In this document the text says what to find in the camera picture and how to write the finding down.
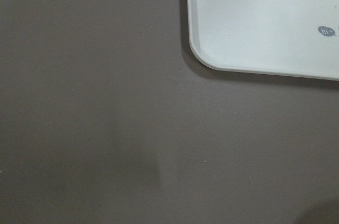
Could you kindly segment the cream rabbit tray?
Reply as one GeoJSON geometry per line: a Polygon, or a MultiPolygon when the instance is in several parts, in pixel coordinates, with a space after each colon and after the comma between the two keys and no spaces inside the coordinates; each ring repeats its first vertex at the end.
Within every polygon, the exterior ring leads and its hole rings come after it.
{"type": "Polygon", "coordinates": [[[224,71],[338,80],[338,0],[187,0],[190,47],[224,71]]]}

